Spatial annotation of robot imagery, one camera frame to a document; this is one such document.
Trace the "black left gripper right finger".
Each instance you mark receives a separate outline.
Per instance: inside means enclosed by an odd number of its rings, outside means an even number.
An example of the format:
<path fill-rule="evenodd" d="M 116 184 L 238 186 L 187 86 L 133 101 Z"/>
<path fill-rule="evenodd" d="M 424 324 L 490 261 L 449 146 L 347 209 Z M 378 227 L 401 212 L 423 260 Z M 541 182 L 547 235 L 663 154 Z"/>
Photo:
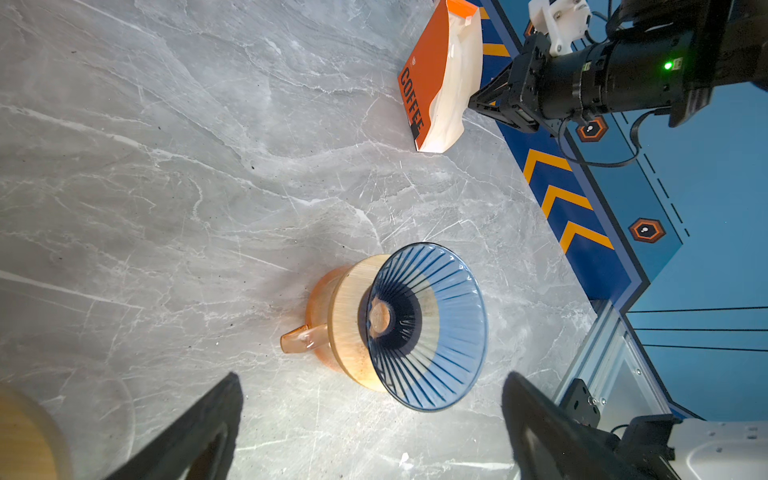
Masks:
<path fill-rule="evenodd" d="M 640 479 L 615 454 L 618 437 L 568 417 L 531 382 L 511 372 L 502 412 L 523 479 Z"/>

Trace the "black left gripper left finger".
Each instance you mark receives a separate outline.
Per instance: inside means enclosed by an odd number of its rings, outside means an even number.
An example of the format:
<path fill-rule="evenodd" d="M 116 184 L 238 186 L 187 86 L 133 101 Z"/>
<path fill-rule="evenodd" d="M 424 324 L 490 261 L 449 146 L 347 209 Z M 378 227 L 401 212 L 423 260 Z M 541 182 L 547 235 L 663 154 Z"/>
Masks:
<path fill-rule="evenodd" d="M 225 479 L 231 468 L 243 408 L 237 374 L 230 372 L 111 479 Z"/>

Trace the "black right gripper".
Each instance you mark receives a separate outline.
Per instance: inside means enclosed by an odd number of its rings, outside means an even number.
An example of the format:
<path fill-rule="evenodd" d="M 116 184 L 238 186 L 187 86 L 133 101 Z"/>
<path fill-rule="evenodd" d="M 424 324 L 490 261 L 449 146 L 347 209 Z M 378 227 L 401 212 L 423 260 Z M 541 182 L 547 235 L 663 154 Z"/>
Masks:
<path fill-rule="evenodd" d="M 523 133 L 556 134 L 557 93 L 550 46 L 547 35 L 530 36 L 512 64 L 470 97 L 468 107 Z"/>

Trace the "wooden dripper ring stand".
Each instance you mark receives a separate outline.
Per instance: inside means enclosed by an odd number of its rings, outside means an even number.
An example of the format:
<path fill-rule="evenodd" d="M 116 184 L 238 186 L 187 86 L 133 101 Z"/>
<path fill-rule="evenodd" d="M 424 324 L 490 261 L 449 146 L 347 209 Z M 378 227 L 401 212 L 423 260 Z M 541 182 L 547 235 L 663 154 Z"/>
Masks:
<path fill-rule="evenodd" d="M 73 479 L 67 441 L 51 415 L 1 384 L 1 478 Z"/>

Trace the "blue glass ribbed dripper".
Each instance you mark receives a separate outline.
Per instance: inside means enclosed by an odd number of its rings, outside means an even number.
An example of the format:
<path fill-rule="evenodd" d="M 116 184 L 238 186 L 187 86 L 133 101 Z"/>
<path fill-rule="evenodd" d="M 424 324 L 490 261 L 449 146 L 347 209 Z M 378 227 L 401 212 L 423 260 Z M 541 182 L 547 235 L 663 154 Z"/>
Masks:
<path fill-rule="evenodd" d="M 466 263 L 444 246 L 417 242 L 376 273 L 364 334 L 385 390 L 412 410 L 438 412 L 462 400 L 479 378 L 488 315 Z"/>

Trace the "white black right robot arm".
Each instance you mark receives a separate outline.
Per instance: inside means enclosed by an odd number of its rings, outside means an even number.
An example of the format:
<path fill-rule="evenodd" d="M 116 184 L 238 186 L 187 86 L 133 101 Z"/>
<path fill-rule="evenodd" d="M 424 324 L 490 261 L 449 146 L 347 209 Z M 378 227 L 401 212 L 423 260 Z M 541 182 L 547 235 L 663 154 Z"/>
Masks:
<path fill-rule="evenodd" d="M 530 2 L 533 34 L 469 108 L 524 133 L 649 109 L 677 127 L 717 86 L 767 87 L 764 1 L 624 1 L 605 40 L 575 51 L 591 15 L 585 1 Z"/>

